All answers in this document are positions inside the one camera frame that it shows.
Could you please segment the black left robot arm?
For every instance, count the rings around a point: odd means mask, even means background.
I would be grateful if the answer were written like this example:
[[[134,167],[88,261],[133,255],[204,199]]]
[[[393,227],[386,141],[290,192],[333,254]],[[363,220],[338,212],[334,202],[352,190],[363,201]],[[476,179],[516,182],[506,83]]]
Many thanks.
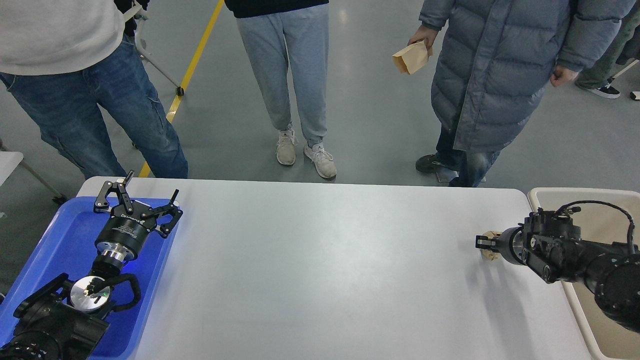
[[[173,230],[170,199],[132,198],[131,174],[64,203],[1,304],[3,360],[125,360],[146,325]]]

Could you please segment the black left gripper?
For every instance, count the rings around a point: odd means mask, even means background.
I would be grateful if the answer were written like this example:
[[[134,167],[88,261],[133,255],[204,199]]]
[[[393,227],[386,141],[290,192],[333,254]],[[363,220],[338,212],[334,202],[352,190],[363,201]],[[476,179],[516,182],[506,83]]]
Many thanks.
[[[93,204],[94,213],[109,213],[109,219],[94,241],[97,253],[120,262],[137,260],[153,231],[167,239],[183,215],[183,210],[176,203],[178,189],[174,190],[167,204],[158,207],[132,201],[126,185],[134,173],[130,170],[121,181],[105,181]],[[109,194],[115,194],[118,205],[110,205],[107,200]]]

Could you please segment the left hand of coat person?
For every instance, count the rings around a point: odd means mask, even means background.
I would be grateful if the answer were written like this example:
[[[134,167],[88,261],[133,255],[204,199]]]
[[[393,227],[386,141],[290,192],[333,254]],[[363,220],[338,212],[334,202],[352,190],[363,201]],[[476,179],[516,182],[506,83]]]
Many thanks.
[[[569,82],[573,82],[579,75],[579,71],[574,71],[566,66],[557,64],[550,75],[550,83],[554,88],[558,88]]]

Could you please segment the right hand holding bag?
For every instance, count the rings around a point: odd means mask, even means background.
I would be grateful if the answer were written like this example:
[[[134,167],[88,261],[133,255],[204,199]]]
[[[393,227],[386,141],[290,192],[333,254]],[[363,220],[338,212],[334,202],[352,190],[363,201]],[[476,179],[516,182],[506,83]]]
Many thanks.
[[[426,50],[430,50],[433,47],[438,34],[439,30],[432,29],[421,24],[417,28],[416,32],[414,32],[414,34],[409,38],[407,45],[410,46],[416,43],[423,43]]]

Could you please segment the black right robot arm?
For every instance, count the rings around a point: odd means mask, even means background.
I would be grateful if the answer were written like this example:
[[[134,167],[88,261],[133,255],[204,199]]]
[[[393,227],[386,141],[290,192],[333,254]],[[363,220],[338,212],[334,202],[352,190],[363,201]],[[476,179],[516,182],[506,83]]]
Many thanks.
[[[634,218],[624,208],[604,202],[604,206],[627,218],[626,240],[611,244],[588,241],[572,219],[582,204],[578,200],[556,210],[537,208],[516,227],[477,235],[474,246],[490,255],[500,255],[510,264],[528,267],[547,284],[583,284],[606,317],[638,333],[640,260],[639,248],[634,244]]]

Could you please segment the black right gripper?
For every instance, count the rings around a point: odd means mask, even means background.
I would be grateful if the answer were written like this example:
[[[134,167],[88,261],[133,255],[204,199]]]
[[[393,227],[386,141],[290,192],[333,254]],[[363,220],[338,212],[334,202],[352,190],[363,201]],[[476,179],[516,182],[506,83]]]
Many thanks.
[[[481,250],[498,250],[502,258],[514,265],[525,265],[522,260],[524,240],[522,226],[507,228],[496,237],[476,237],[475,248]]]

